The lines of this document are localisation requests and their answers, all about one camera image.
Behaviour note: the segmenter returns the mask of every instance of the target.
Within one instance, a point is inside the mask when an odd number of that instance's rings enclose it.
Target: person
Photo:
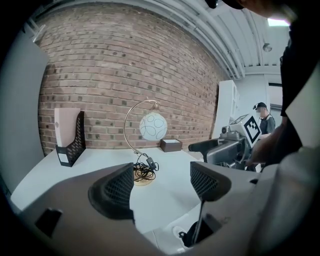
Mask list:
[[[260,140],[268,137],[276,128],[276,122],[274,117],[269,113],[267,105],[263,102],[256,104],[253,107],[258,113],[260,113],[260,130],[261,136]]]
[[[316,6],[319,3],[300,0],[223,1],[234,9],[247,8],[265,18],[286,20],[290,23],[290,40],[280,58],[282,122],[270,135],[255,144],[251,157],[246,162],[247,166],[278,164],[285,156],[296,152],[302,146],[293,124],[287,117],[286,109],[306,84],[320,59],[317,40],[314,38],[314,26],[319,24]]]

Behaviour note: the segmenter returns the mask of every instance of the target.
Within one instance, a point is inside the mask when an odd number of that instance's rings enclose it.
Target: black mesh pad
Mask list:
[[[134,219],[130,195],[134,187],[133,163],[97,180],[88,190],[91,205],[102,215],[116,220]]]
[[[202,201],[216,201],[224,196],[231,188],[228,177],[215,172],[215,165],[206,167],[198,162],[190,163],[191,184]]]

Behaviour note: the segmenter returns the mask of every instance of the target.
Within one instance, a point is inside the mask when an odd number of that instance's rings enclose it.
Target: human arm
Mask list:
[[[270,154],[272,153],[272,150],[274,149],[274,146],[278,141],[278,138],[287,125],[287,120],[288,118],[283,116],[281,125],[279,125],[272,133],[268,134],[267,137],[259,140],[254,145],[251,157],[246,162],[247,166],[250,166],[252,164],[265,163],[268,160]]]

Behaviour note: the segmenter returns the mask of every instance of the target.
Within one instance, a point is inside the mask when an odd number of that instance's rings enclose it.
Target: small brown box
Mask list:
[[[182,142],[178,139],[162,139],[160,148],[163,152],[174,152],[182,149]]]

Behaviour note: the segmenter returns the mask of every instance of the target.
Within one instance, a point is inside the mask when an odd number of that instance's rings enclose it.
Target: white table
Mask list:
[[[184,151],[163,152],[160,148],[140,149],[159,163],[156,179],[146,186],[134,186],[130,208],[136,228],[143,234],[163,227],[200,203],[190,182],[190,162],[197,161]],[[20,182],[11,201],[23,211],[53,185],[71,177],[102,168],[135,163],[131,149],[86,149],[73,167],[61,166],[54,150],[39,162]]]

